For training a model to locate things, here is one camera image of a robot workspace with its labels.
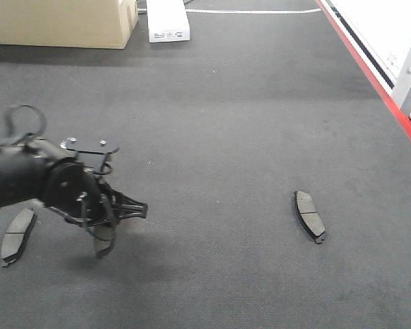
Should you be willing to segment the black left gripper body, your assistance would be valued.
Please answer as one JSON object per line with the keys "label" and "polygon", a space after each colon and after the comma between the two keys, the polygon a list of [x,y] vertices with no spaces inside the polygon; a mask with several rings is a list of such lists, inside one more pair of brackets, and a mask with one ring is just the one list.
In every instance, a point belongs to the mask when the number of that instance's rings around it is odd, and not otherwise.
{"label": "black left gripper body", "polygon": [[120,221],[144,219],[148,205],[114,190],[105,180],[111,174],[112,154],[119,144],[107,140],[68,137],[60,144],[68,158],[55,164],[42,189],[42,202],[72,224],[96,236],[96,227],[116,230]]}

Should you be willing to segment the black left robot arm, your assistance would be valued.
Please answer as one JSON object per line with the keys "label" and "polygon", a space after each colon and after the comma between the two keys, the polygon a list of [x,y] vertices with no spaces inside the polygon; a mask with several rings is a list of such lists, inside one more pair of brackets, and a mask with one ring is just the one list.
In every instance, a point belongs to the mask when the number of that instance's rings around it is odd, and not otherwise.
{"label": "black left robot arm", "polygon": [[36,199],[68,223],[94,236],[99,226],[116,229],[120,221],[144,219],[148,205],[114,190],[105,180],[111,174],[117,144],[106,140],[67,138],[56,146],[42,134],[44,113],[32,106],[40,121],[36,132],[16,134],[13,114],[3,114],[5,138],[0,143],[0,208]]}

